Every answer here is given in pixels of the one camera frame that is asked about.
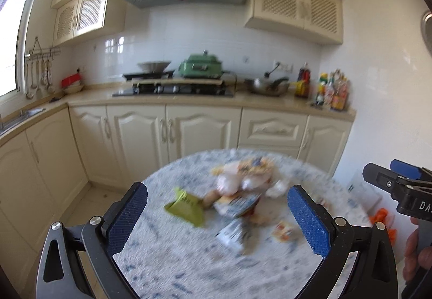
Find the person's right hand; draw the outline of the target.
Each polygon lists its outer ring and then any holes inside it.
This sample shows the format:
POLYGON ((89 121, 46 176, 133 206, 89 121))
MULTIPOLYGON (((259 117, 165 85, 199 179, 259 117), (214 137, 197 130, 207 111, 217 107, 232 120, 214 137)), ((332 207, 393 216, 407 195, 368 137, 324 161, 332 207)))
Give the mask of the person's right hand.
POLYGON ((428 246, 420 253, 417 253, 418 241, 419 229, 416 229, 411 233, 411 235, 409 235, 406 241, 403 267, 403 279, 406 282, 409 282, 414 278, 418 267, 429 270, 432 265, 432 248, 428 246))

